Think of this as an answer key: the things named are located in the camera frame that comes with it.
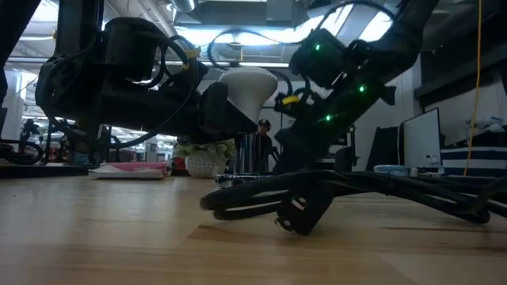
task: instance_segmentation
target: wooden table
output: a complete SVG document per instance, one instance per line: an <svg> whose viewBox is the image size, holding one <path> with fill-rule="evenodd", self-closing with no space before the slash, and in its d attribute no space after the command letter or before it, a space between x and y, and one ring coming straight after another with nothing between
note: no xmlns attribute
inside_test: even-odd
<svg viewBox="0 0 507 285"><path fill-rule="evenodd" d="M381 195L336 199L309 237L220 222L210 180L0 180L0 284L507 284L507 220Z"/></svg>

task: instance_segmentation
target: desk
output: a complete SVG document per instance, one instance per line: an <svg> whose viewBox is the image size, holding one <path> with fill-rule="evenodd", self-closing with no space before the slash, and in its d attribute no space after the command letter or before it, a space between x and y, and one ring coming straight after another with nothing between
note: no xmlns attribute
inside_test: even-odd
<svg viewBox="0 0 507 285"><path fill-rule="evenodd" d="M0 283L505 284L507 219L476 226L402 199L335 199L309 237L275 214L220 222L211 180L0 181Z"/></svg>

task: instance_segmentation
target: yellow cable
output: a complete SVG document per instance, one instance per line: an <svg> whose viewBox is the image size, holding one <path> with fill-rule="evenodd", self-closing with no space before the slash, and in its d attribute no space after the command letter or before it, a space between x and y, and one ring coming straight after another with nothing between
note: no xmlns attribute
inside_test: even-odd
<svg viewBox="0 0 507 285"><path fill-rule="evenodd" d="M478 106L478 95L479 86L481 82L481 35L482 35L482 0L478 0L478 32L477 32L477 81L475 83L475 106L474 115L472 116L471 133L470 133L470 144L468 146L467 164L465 165L465 171L463 175L466 176L468 172L468 163L472 156L472 144L474 142L474 129L475 119L477 117L477 106Z"/></svg>

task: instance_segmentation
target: white planter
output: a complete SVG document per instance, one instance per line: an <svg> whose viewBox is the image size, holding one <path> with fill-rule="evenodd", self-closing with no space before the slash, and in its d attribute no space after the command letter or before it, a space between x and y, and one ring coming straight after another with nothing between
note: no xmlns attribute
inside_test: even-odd
<svg viewBox="0 0 507 285"><path fill-rule="evenodd" d="M216 174L225 171L226 158L212 157L204 150L186 158L185 164L189 174L194 178L215 178Z"/></svg>

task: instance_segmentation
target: man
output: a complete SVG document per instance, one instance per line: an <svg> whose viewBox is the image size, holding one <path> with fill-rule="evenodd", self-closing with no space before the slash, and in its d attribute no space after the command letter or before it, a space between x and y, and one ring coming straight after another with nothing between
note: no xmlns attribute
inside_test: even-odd
<svg viewBox="0 0 507 285"><path fill-rule="evenodd" d="M260 120L257 134L253 139L253 171L269 171L269 155L273 148L273 142L268 136L271 123L268 120Z"/></svg>

